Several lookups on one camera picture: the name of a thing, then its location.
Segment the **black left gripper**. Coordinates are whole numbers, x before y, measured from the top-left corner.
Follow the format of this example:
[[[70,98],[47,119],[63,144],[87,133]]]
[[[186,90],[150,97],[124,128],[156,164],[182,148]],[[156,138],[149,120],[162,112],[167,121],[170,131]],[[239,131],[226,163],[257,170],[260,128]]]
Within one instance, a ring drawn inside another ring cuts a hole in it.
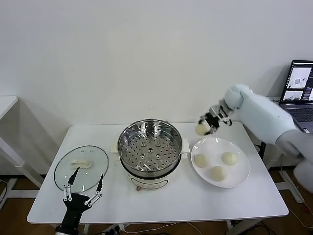
[[[67,211],[61,225],[70,228],[78,228],[83,212],[89,209],[88,205],[93,205],[102,197],[101,190],[103,187],[103,174],[101,174],[96,192],[91,198],[82,194],[71,193],[71,186],[75,181],[79,169],[80,167],[76,168],[75,172],[70,176],[68,182],[63,185],[63,201],[65,201],[64,204]]]

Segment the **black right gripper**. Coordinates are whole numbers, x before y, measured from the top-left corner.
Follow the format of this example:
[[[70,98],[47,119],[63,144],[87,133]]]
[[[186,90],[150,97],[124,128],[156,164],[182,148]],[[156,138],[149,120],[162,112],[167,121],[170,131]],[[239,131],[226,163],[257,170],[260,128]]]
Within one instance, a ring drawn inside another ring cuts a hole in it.
[[[198,124],[202,124],[206,122],[208,125],[205,126],[205,136],[207,135],[213,135],[217,132],[217,130],[220,127],[219,122],[221,121],[220,115],[213,115],[210,112],[200,116],[200,119],[198,121]]]

